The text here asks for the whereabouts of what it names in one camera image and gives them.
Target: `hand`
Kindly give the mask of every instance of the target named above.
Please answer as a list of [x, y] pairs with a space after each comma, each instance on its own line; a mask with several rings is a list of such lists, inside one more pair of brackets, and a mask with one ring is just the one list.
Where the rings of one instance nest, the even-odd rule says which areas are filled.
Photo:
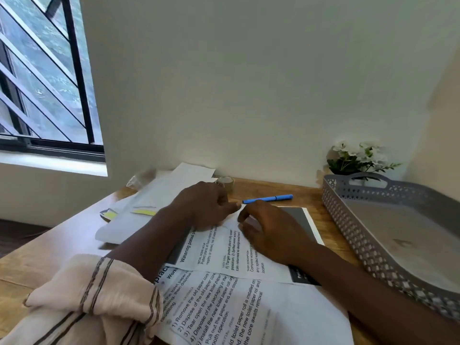
[[[244, 222], [249, 215], [257, 219], [262, 231]], [[265, 201], [258, 200], [244, 207], [238, 221], [254, 249], [280, 264], [298, 266], [302, 252], [314, 244], [293, 217]]]
[[204, 182], [182, 190], [170, 206], [189, 216], [191, 226], [197, 228], [216, 225], [241, 208], [241, 204], [229, 202], [222, 187]]

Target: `window sill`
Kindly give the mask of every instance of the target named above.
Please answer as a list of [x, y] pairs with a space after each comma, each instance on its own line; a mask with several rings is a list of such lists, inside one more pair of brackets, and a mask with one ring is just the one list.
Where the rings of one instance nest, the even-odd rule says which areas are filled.
[[99, 177], [107, 176], [107, 167], [105, 163], [71, 160], [64, 157], [0, 151], [0, 163], [50, 169], [62, 172], [89, 174]]

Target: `white sleeve with brown stripes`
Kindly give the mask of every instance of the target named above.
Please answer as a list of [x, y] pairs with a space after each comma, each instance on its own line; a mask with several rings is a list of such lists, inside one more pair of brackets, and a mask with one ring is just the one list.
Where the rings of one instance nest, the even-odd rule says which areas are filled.
[[79, 254], [24, 301], [30, 314], [0, 345], [150, 344], [163, 313], [158, 288], [133, 267]]

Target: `desk surface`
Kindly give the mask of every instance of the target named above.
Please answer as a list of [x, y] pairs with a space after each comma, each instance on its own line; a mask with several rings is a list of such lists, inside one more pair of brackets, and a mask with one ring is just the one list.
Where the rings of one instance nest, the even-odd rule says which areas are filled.
[[[22, 300], [27, 294], [49, 281], [70, 257], [78, 253], [106, 255], [114, 247], [94, 239], [95, 232], [105, 224], [99, 212], [133, 193], [133, 190], [123, 188], [0, 259], [0, 338], [26, 315]], [[306, 207], [325, 245], [343, 259], [360, 266], [324, 207], [321, 189], [236, 179], [230, 199], [244, 200], [273, 194], [293, 194], [293, 200], [275, 204]], [[350, 322], [356, 345], [377, 344], [357, 319], [351, 316]]]

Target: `tray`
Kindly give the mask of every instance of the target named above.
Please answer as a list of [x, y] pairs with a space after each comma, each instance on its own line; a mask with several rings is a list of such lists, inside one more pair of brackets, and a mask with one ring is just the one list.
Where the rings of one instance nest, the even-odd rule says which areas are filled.
[[[381, 182], [354, 185], [362, 177]], [[366, 270], [460, 322], [460, 203], [376, 173], [324, 180], [322, 200]]]

